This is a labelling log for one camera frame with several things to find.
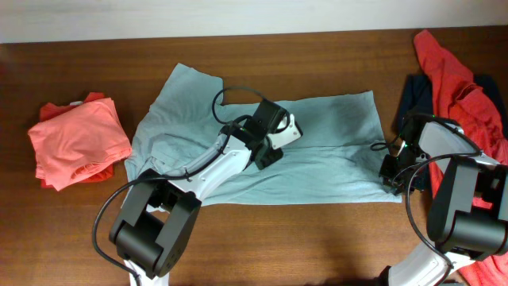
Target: white wall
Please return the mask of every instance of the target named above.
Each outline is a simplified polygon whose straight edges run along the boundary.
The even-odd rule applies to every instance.
[[[0,0],[0,42],[508,24],[508,0]]]

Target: black cloth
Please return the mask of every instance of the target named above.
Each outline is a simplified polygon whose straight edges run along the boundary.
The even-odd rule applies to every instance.
[[[508,138],[508,117],[499,94],[498,85],[489,75],[475,75],[474,81],[483,88],[483,93],[494,103],[501,115],[502,133]],[[403,116],[409,111],[433,114],[432,83],[427,75],[410,75],[407,78],[397,114],[397,129],[402,128]]]

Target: teal cloth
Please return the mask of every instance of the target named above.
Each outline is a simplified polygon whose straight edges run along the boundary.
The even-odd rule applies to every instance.
[[[144,170],[159,173],[184,166],[217,139],[221,125],[211,113],[221,78],[178,64],[137,127],[133,155],[125,161],[129,180]],[[277,102],[294,114],[303,137],[283,147],[284,157],[260,171],[251,164],[226,180],[203,205],[240,203],[401,202],[384,191],[378,171],[386,152],[369,145],[383,140],[371,91]],[[253,114],[257,104],[217,105],[225,120]]]

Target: brown wooden surface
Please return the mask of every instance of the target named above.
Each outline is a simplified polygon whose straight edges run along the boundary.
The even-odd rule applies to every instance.
[[[90,242],[99,207],[126,181],[124,166],[117,164],[115,177],[100,184],[76,184],[61,192],[40,189],[26,132],[37,122],[42,104],[63,105],[88,91],[103,91],[115,101],[132,138],[180,62],[222,77],[226,86],[254,87],[274,100],[373,90],[390,138],[406,75],[419,72],[412,45],[417,32],[0,46],[0,284],[128,284],[126,274],[100,258]],[[492,75],[506,95],[508,27],[432,33],[474,73]],[[247,95],[228,99],[254,100]],[[417,221],[424,226],[422,196],[413,198]],[[111,254],[106,235],[120,202],[106,212],[99,228],[100,245]],[[315,285],[370,278],[416,244],[402,204],[205,207],[171,273],[171,285]]]

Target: crumpled red cloth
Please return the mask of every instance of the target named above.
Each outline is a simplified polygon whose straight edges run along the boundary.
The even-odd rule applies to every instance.
[[[97,99],[104,99],[105,96],[101,92],[91,92],[88,96],[83,100],[83,103],[92,102]],[[64,114],[69,110],[73,110],[79,105],[68,105],[68,106],[56,106],[53,103],[47,103],[40,108],[39,112],[39,122],[45,122],[46,120],[57,117],[58,115]],[[107,168],[102,170],[101,172],[80,181],[80,183],[97,183],[108,180],[114,175],[113,165],[109,165]],[[44,179],[40,180],[40,186],[44,188],[53,188],[52,185],[46,184]]]
[[[501,164],[508,163],[508,141],[502,134],[501,117],[483,89],[473,82],[472,72],[442,48],[427,30],[414,38],[414,47],[423,72],[432,82],[434,114],[459,122],[466,136],[489,157]],[[429,169],[435,195],[443,174],[434,163]],[[473,205],[491,207],[477,198]],[[459,271],[471,286],[508,285],[508,255],[491,256]]]

